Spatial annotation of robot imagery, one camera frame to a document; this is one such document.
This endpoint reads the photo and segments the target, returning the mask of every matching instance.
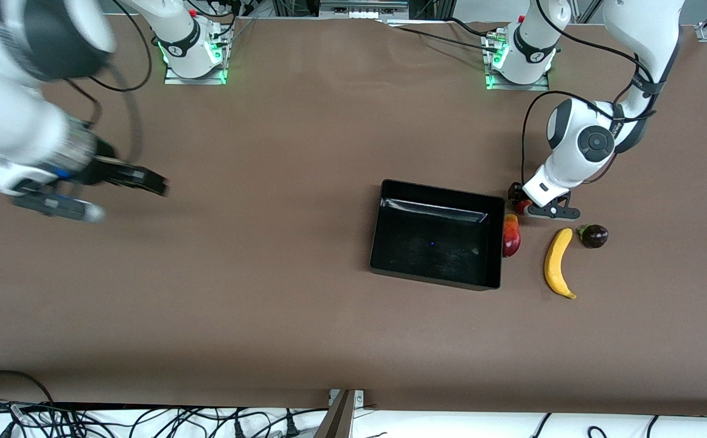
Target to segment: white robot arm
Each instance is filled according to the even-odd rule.
[[[169,66],[200,77],[221,62],[219,23],[195,19],[182,0],[123,0],[150,23]],[[90,77],[115,52],[96,0],[0,0],[0,192],[14,204],[82,221],[103,210],[56,194],[59,181],[101,182],[164,194],[164,178],[117,159],[78,119],[46,102],[42,82]]]
[[[638,117],[645,116],[653,108],[681,46],[678,18],[683,3],[684,0],[605,2],[606,29],[635,53],[635,58],[647,71],[642,68],[636,70],[629,94],[623,102],[616,103],[615,106],[613,102],[593,102],[597,108],[591,108],[585,102],[573,98],[565,100],[554,109],[546,127],[548,144],[553,152],[523,186],[523,191],[536,204],[529,209],[533,214],[564,219],[577,218],[577,214],[573,217],[557,214],[554,206],[541,207],[556,203],[557,198],[564,196],[599,171],[615,153],[626,152],[643,138],[647,119]],[[543,35],[543,42],[531,42],[532,49],[528,52],[507,56],[501,72],[509,80],[517,77],[510,74],[511,70],[517,67],[518,62],[525,63],[525,59],[536,53],[535,48],[544,52],[551,50],[546,53],[551,57],[554,55],[554,45],[559,33],[553,27],[551,29],[554,33],[545,30],[548,23],[543,19],[543,15],[563,30],[566,25],[562,15],[565,6],[565,0],[532,0],[532,7],[521,23],[521,27],[526,29],[521,29],[520,33],[539,33]],[[509,46],[510,50],[520,50],[519,44]],[[546,56],[541,62],[534,63],[532,69],[522,69],[522,72],[528,71],[529,75],[521,75],[518,81],[536,81],[545,72],[545,63],[548,61],[550,58]],[[604,116],[602,111],[614,119],[621,120],[613,121]]]

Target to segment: banana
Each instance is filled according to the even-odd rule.
[[[571,240],[573,240],[572,228],[562,228],[556,233],[554,241],[551,242],[548,253],[546,253],[543,274],[545,274],[546,283],[548,283],[552,291],[560,296],[568,297],[568,299],[576,299],[576,294],[567,287],[565,277],[562,275],[562,256],[565,255],[565,250]]]

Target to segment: black tray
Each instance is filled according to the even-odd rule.
[[[384,180],[376,274],[484,290],[500,286],[504,199]]]

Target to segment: brown tabletop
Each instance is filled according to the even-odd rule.
[[[142,46],[112,22],[136,83]],[[91,225],[0,195],[0,368],[78,402],[322,405],[328,388],[364,388],[390,409],[707,414],[707,44],[684,32],[646,138],[573,192],[582,222],[610,230],[565,255],[575,301],[542,274],[566,222],[524,220],[496,291],[367,269],[385,178],[500,196],[518,179],[536,94],[487,91],[478,50],[370,20],[264,19],[235,42],[226,86],[165,86],[154,59],[140,163],[170,196],[85,188],[108,211]],[[611,99],[632,74],[562,48],[553,89]],[[104,105],[96,132],[126,153],[122,96],[81,84]],[[64,84],[46,95],[89,116]],[[530,175],[561,99],[532,112]]]

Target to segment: yellow banana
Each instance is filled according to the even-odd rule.
[[[551,287],[551,290],[568,299],[576,299],[574,294],[567,287],[565,277],[562,275],[562,256],[565,255],[565,250],[573,240],[573,229],[562,228],[554,236],[554,241],[546,253],[545,273],[546,283]]]

